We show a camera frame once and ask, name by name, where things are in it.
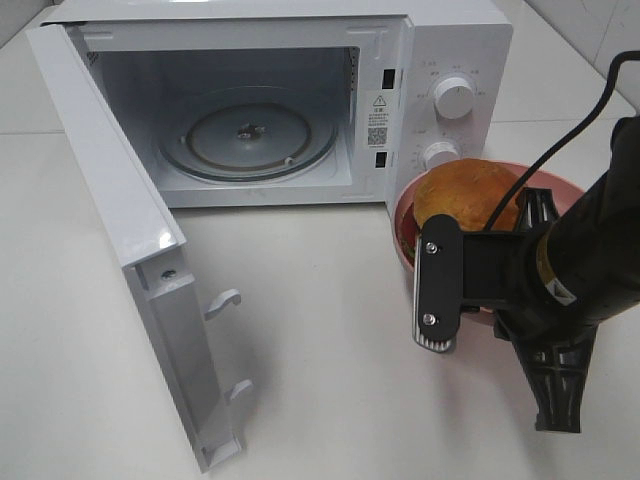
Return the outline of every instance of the warning label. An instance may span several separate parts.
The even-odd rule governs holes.
[[[365,146],[383,149],[390,142],[393,121],[394,95],[388,90],[368,92],[363,106],[366,124]]]
[[[542,280],[547,291],[558,303],[566,307],[567,305],[571,305],[575,302],[577,297],[562,284],[551,267],[551,262],[549,262],[549,255],[547,253],[549,232],[547,232],[538,242],[538,248],[536,249],[536,267],[538,269],[538,275],[540,275],[540,280]]]

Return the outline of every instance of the white tile wall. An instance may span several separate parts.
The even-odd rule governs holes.
[[[618,0],[528,0],[533,8],[593,62]]]
[[[624,50],[640,50],[640,0],[619,0],[604,36],[595,66],[606,73],[613,57]],[[622,67],[618,91],[640,109],[640,63]]]
[[[527,2],[602,75],[617,53],[640,50],[640,0]],[[640,109],[640,66],[622,69],[618,91]]]
[[[0,0],[0,47],[52,0]]]

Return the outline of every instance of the microwave control panel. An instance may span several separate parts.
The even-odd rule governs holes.
[[[416,27],[389,208],[422,172],[481,154],[511,33],[508,24]]]

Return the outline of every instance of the control knob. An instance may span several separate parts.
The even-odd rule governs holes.
[[[431,144],[422,153],[425,170],[453,160],[460,160],[460,148],[453,142],[441,141]]]
[[[474,88],[461,76],[441,80],[433,91],[436,110],[444,118],[462,118],[473,108]]]

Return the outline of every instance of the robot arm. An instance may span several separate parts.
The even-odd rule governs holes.
[[[562,217],[524,189],[513,232],[462,232],[429,219],[416,247],[414,339],[448,350],[460,314],[493,309],[539,407],[537,430],[580,432],[598,324],[640,302],[640,117],[622,119],[610,169]]]

